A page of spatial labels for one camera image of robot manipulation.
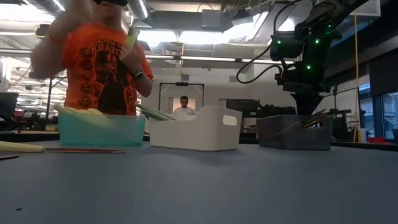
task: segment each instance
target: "hand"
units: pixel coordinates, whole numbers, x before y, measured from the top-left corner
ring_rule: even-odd
[[[62,12],[53,22],[53,30],[59,36],[66,36],[82,24],[93,20],[93,6],[91,0],[69,0]]]
[[[141,57],[141,51],[137,45],[134,48],[125,45],[120,52],[119,59],[135,75],[142,72]]]

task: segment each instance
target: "lab room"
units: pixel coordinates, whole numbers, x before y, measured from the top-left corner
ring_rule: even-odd
[[[0,0],[0,223],[396,223],[397,8]]]

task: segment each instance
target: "sunglasses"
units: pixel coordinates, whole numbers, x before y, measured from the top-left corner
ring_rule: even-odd
[[[93,0],[97,4],[101,4],[103,2],[102,0]],[[127,0],[106,0],[106,2],[112,3],[112,4],[117,4],[119,6],[126,6],[127,5]]]

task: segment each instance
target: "wristwatch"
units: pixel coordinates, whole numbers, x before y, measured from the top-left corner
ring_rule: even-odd
[[[132,78],[134,80],[138,80],[138,79],[142,78],[143,76],[144,76],[144,72],[139,72],[139,73],[133,75]]]

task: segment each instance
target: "computer monitor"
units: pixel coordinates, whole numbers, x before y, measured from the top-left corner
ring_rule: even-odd
[[[17,106],[18,93],[0,93],[0,117],[12,118]]]
[[[226,100],[226,107],[242,112],[243,118],[257,118],[260,100]]]

